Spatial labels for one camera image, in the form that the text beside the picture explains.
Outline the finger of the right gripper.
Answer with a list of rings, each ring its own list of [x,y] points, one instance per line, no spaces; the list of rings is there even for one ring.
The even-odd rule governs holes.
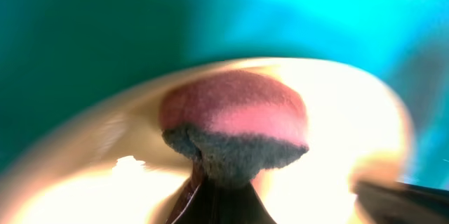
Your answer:
[[[398,183],[398,189],[360,181],[357,202],[377,224],[448,224],[448,191]]]

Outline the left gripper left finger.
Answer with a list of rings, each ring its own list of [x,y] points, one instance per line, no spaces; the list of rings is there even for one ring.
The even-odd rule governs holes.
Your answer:
[[[192,174],[165,224],[210,224],[217,220],[218,190],[201,167],[193,167]]]

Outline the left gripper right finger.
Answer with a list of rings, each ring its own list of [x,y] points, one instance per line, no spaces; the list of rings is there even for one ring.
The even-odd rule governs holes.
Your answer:
[[[220,224],[276,224],[251,183],[220,191]]]

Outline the yellow-green plate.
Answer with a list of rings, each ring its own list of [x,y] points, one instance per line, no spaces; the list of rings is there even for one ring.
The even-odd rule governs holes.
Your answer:
[[[165,223],[192,160],[165,144],[161,101],[189,82],[234,70],[296,91],[309,150],[249,183],[276,223],[371,223],[360,180],[396,187],[413,123],[382,81],[338,62],[256,58],[217,62],[147,81],[42,140],[1,179],[2,223]]]

